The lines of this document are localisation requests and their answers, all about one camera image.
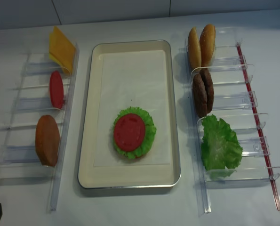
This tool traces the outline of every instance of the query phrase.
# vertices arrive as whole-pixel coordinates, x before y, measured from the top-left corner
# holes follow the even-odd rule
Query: white tray
[[[112,145],[112,123],[129,106],[157,128],[136,160]],[[92,53],[78,180],[83,188],[171,187],[181,176],[170,45],[164,40],[110,43]]]

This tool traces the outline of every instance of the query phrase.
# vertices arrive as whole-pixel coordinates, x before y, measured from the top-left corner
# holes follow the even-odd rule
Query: white table
[[[264,133],[272,153],[272,165],[280,166],[280,10],[64,25],[60,26],[61,30],[78,42],[80,57],[57,211],[46,212],[48,183],[2,186],[0,202],[4,215],[0,225],[280,226],[280,212],[276,211],[270,185],[212,190],[212,213],[198,215],[189,154],[189,149],[195,145],[188,142],[186,129],[192,123],[191,113],[186,115],[184,110],[189,109],[190,104],[184,81],[180,79],[186,67],[179,52],[184,48],[189,30],[207,23],[217,27],[243,27],[240,33],[242,52],[247,62],[256,66],[251,86],[258,98],[257,109],[270,114]],[[25,39],[36,43],[39,49],[46,48],[40,40],[47,39],[51,30],[52,27],[37,27],[0,31],[0,58],[9,57]],[[99,43],[157,39],[167,40],[172,50],[182,177],[166,194],[158,194],[161,192],[158,190],[145,190],[142,194],[127,190],[117,195],[84,191],[77,182],[78,142],[91,51]],[[280,178],[277,186],[280,192]]]

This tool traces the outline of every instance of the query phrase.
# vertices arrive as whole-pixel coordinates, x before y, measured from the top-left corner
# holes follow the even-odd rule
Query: white paper
[[[149,153],[129,160],[113,147],[113,122],[120,110],[141,107],[157,128]],[[171,136],[165,53],[158,51],[104,54],[95,167],[169,164]]]

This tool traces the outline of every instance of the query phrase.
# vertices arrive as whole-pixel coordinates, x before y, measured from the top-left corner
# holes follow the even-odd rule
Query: clear acrylic rack
[[[194,177],[202,212],[211,212],[209,189],[251,187],[271,184],[277,210],[280,211],[280,195],[275,180],[280,176],[280,166],[273,167],[270,163],[270,151],[266,136],[262,129],[266,125],[268,115],[258,113],[255,92],[250,83],[255,67],[247,64],[241,51],[241,39],[237,37],[236,28],[217,28],[216,47],[211,66],[205,67],[210,71],[214,84],[213,110],[217,119],[222,118],[230,124],[243,148],[240,166],[236,169],[215,169],[206,171],[201,160],[200,145],[203,138],[203,126],[195,111],[192,81],[201,68],[192,69],[188,60],[187,41],[185,42],[185,61],[189,95],[192,96],[192,121],[196,127],[196,157],[193,160]]]
[[[0,145],[0,180],[50,179],[48,210],[53,211],[56,210],[58,201],[79,49],[76,46],[72,74],[64,73],[64,68],[52,62],[48,53],[25,54],[25,58],[15,86],[9,89],[13,93],[11,109],[3,112],[3,120],[0,122],[0,131],[5,134]],[[53,71],[59,71],[63,80],[62,109],[54,108],[49,97],[49,79]],[[35,152],[36,125],[38,119],[45,114],[55,118],[61,136],[55,167],[41,165]]]

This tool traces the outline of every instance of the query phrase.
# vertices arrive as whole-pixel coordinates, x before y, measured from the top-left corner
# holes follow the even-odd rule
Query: top bun
[[[207,67],[210,65],[210,62],[211,62],[211,59],[213,56],[213,52],[214,52],[215,36],[216,36],[215,27],[212,24],[206,25],[200,35],[201,66],[202,67]]]
[[[188,36],[188,57],[192,69],[201,67],[200,42],[196,32],[196,27],[191,29]]]

